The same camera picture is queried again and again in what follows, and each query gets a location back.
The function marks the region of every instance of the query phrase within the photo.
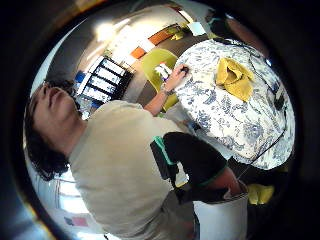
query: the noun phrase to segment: white tablecloth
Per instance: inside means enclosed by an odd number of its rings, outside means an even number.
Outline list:
[[[187,64],[190,71],[176,88],[176,94],[188,115],[208,136],[232,150],[236,160],[271,169],[284,163],[293,149],[295,120],[292,105],[284,90],[284,106],[280,111],[275,108],[275,92],[282,85],[281,80],[266,64],[262,54],[237,41],[232,40],[232,43],[225,45],[206,40],[187,49],[176,66]],[[254,73],[254,90],[248,102],[215,84],[222,57],[232,58]]]

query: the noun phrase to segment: green chair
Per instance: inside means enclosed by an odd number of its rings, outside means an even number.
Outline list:
[[[142,58],[142,70],[148,81],[156,90],[156,92],[159,92],[162,80],[159,74],[154,70],[155,67],[158,66],[161,62],[165,62],[165,64],[169,68],[173,69],[177,59],[178,57],[174,55],[172,52],[161,48],[152,49]],[[171,106],[173,106],[177,102],[178,98],[175,94],[173,94],[168,97],[167,101],[163,106],[163,109],[167,111]]]

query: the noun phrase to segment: beige t-shirt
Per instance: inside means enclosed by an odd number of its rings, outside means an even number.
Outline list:
[[[69,162],[86,207],[106,232],[182,239],[179,220],[162,206],[172,186],[161,179],[150,148],[154,136],[171,131],[181,129],[124,101],[102,105],[88,120]]]

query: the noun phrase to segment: bracelet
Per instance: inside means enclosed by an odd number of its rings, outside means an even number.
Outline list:
[[[166,83],[165,82],[161,84],[160,90],[163,91],[167,96],[170,96],[170,95],[174,94],[174,89],[172,89],[171,91],[168,91],[166,89]]]

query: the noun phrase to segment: yellow cloth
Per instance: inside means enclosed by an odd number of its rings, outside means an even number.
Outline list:
[[[217,85],[224,88],[237,98],[248,101],[252,95],[253,73],[231,58],[221,58],[218,64]]]
[[[248,186],[249,192],[249,202],[251,204],[265,204],[269,202],[273,193],[274,193],[274,186],[264,186],[262,184],[252,183]]]

